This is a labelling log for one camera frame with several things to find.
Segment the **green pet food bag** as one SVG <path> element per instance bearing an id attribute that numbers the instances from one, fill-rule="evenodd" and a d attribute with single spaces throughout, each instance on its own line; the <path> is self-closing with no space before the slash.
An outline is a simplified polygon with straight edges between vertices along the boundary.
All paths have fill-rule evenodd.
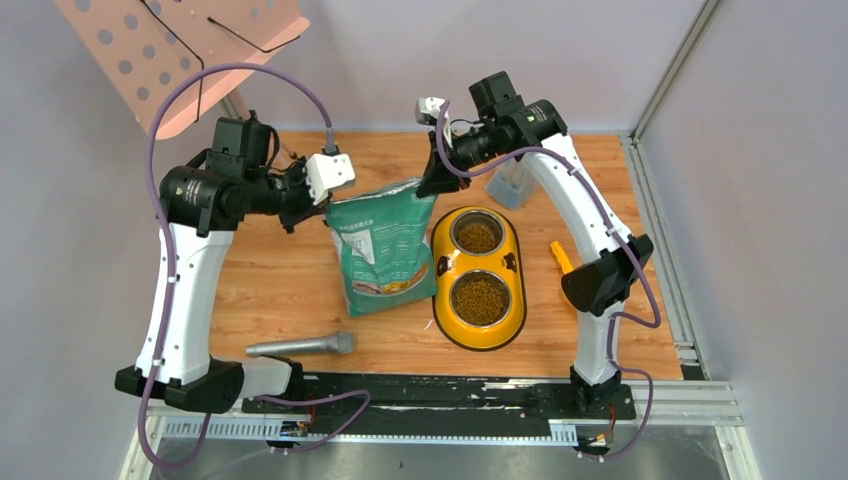
<path id="1" fill-rule="evenodd" d="M 417 195 L 413 177 L 332 203 L 325 215 L 347 312 L 360 317 L 434 296 L 428 237 L 436 198 Z"/>

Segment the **yellow plastic scoop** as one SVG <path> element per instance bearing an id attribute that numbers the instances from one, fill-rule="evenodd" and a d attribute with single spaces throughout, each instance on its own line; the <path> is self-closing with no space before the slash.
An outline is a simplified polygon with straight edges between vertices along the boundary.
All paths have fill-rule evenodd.
<path id="1" fill-rule="evenodd" d="M 573 264 L 560 242 L 551 242 L 549 244 L 549 250 L 562 276 L 567 275 L 568 273 L 573 271 Z"/>

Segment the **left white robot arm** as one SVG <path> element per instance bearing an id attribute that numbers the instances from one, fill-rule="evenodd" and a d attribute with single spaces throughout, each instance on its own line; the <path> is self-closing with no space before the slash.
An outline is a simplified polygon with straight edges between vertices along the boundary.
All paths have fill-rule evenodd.
<path id="1" fill-rule="evenodd" d="M 273 165 L 281 145 L 256 118 L 218 120 L 213 144 L 173 167 L 153 188 L 160 222 L 160 267 L 147 337 L 133 365 L 118 370 L 117 391 L 189 412 L 219 414 L 241 399 L 267 396 L 283 413 L 306 400 L 302 369 L 281 357 L 214 357 L 209 336 L 221 270 L 249 215 L 275 216 L 291 233 L 324 212 L 330 193 L 315 181 L 339 159 L 300 156 Z"/>

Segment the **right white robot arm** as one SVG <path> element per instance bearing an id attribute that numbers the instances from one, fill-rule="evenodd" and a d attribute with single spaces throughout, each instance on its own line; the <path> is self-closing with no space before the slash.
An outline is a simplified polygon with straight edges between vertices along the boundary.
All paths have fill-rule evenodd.
<path id="1" fill-rule="evenodd" d="M 614 214 L 579 159 L 568 127 L 553 103 L 527 103 L 504 72 L 469 88 L 478 118 L 465 134 L 452 132 L 450 103 L 437 97 L 416 102 L 416 121 L 430 127 L 430 157 L 420 197 L 459 192 L 472 178 L 516 160 L 539 183 L 565 222 L 581 265 L 563 275 L 566 299 L 578 312 L 577 354 L 570 368 L 571 403 L 596 417 L 611 403 L 624 367 L 616 359 L 617 321 L 631 287 L 649 284 L 644 268 L 651 238 L 634 235 Z"/>

